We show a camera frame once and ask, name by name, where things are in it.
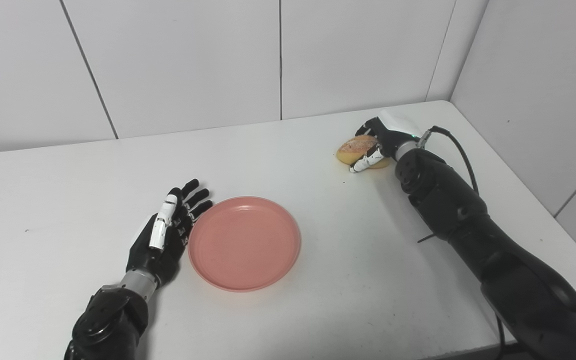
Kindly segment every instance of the robotic arm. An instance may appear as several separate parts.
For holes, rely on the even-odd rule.
[[[202,202],[210,194],[208,189],[188,197],[198,187],[195,178],[182,189],[170,190],[130,248],[121,282],[102,286],[90,298],[72,330],[64,360],[135,359],[148,326],[148,301],[176,275],[190,230],[213,205],[210,200]]]
[[[389,128],[379,117],[359,128],[357,135],[372,135],[378,142],[350,171],[357,173],[383,157],[393,157],[395,176],[412,207],[436,237],[457,251],[519,344],[537,360],[576,360],[576,291],[490,218],[476,191],[470,163],[454,136],[440,127],[422,137]],[[473,187],[443,159],[424,149],[432,132],[443,133],[457,145]]]

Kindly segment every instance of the white finger segment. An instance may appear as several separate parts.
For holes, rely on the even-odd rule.
[[[159,250],[164,249],[164,240],[166,239],[166,230],[172,223],[172,214],[177,207],[178,199],[173,194],[168,194],[166,200],[161,205],[161,209],[157,213],[155,223],[152,226],[152,233],[150,233],[151,248]]]
[[[363,155],[359,160],[355,161],[354,164],[350,165],[350,173],[359,173],[364,171],[374,164],[377,164],[381,159],[384,158],[381,148],[375,148],[374,152],[370,153],[370,150]]]

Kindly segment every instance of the bread roll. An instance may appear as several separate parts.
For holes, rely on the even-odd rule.
[[[336,151],[336,158],[344,164],[352,164],[356,162],[359,158],[363,157],[366,151],[370,150],[375,144],[377,144],[377,139],[370,135],[359,135],[352,139],[346,141],[341,145],[339,150]],[[370,166],[368,169],[379,169],[387,167],[391,163],[389,157],[384,157],[382,160]]]

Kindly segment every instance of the pink plate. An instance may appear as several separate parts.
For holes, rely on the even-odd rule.
[[[231,292],[251,292],[281,279],[301,244],[295,219],[265,198],[229,198],[199,217],[188,240],[195,271]]]

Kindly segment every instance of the white table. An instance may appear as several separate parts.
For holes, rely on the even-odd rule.
[[[137,227],[194,177],[217,202],[285,207],[301,253],[282,280],[246,293],[212,287],[184,255],[151,301],[147,358],[418,360],[496,346],[466,265],[443,241],[416,243],[429,230],[393,165],[352,174],[334,157],[379,111],[1,152],[0,359],[62,358],[89,296],[121,279]],[[491,216],[576,289],[576,243],[450,103],[389,111],[451,130]],[[466,174],[448,140],[427,148]]]

